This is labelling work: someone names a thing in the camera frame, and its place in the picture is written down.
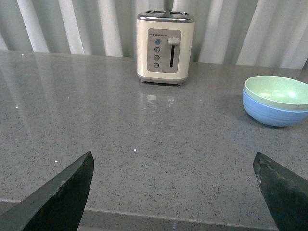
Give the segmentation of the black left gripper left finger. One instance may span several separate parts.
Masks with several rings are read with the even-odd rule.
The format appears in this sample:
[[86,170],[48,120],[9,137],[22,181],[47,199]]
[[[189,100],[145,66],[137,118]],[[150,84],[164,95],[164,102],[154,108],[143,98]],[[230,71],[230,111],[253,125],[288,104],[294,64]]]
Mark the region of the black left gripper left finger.
[[2,231],[76,231],[88,199],[90,151],[0,217]]

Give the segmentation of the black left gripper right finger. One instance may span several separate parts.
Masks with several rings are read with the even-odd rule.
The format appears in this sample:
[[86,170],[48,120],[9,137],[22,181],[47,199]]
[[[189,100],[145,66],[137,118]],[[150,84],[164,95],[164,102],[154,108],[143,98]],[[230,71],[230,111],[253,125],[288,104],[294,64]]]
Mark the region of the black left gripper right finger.
[[308,229],[308,181],[261,152],[253,169],[269,212],[280,231]]

